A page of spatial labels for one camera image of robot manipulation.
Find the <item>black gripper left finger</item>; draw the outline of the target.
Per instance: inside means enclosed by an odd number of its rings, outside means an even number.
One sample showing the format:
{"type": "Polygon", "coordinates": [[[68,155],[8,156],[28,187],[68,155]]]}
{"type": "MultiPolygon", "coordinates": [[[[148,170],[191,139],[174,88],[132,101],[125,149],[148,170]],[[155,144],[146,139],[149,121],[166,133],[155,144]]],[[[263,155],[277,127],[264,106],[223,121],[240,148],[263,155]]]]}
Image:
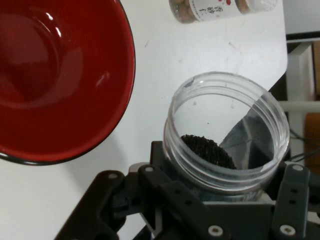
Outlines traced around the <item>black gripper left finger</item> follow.
{"type": "Polygon", "coordinates": [[[132,214],[141,214],[157,240],[229,240],[231,231],[181,182],[159,167],[163,144],[151,144],[150,162],[124,175],[104,170],[93,180],[58,240],[116,240],[132,214]]]}

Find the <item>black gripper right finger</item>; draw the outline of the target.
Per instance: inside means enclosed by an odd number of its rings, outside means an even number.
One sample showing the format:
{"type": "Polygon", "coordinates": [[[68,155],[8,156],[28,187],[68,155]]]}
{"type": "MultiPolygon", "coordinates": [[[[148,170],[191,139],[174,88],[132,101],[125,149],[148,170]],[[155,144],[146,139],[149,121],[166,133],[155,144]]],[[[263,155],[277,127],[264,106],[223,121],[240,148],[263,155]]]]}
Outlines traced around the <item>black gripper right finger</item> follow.
{"type": "Polygon", "coordinates": [[[250,207],[251,240],[318,240],[320,225],[308,213],[320,213],[320,176],[306,166],[281,161],[267,188],[274,205],[250,207]]]}

